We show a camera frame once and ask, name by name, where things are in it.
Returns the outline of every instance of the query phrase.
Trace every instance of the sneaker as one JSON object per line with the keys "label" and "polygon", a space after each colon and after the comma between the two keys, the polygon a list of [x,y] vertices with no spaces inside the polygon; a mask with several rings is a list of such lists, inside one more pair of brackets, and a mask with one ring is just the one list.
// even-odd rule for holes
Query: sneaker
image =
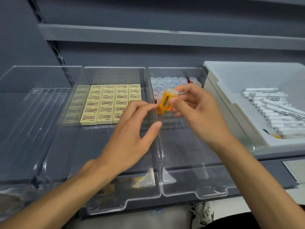
{"label": "sneaker", "polygon": [[211,201],[191,205],[189,209],[192,212],[192,229],[203,228],[214,220],[214,209]]}

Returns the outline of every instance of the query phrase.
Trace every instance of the white storage box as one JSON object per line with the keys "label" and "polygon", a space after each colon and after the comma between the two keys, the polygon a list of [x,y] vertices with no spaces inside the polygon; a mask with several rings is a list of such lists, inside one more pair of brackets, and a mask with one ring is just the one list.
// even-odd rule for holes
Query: white storage box
{"label": "white storage box", "polygon": [[265,118],[249,100],[242,97],[244,88],[276,87],[288,94],[293,107],[305,111],[305,66],[281,62],[206,61],[208,79],[223,102],[252,140],[256,154],[305,149],[305,139],[277,139]]}

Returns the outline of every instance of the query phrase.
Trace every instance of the right hand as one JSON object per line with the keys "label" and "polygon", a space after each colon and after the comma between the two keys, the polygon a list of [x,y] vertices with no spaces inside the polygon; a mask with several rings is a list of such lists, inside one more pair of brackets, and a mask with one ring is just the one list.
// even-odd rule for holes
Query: right hand
{"label": "right hand", "polygon": [[194,133],[209,146],[215,148],[234,139],[220,113],[213,96],[195,84],[175,87],[181,94],[170,98],[176,117],[183,116]]}

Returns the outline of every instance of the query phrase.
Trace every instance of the left hand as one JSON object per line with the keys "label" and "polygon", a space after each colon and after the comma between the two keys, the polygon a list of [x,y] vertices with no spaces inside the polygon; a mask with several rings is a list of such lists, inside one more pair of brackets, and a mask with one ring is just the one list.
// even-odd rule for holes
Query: left hand
{"label": "left hand", "polygon": [[158,104],[148,104],[145,101],[130,101],[102,154],[87,162],[80,173],[107,166],[115,177],[136,164],[149,150],[162,126],[162,122],[157,121],[143,138],[140,137],[144,117],[148,111],[157,107]]}

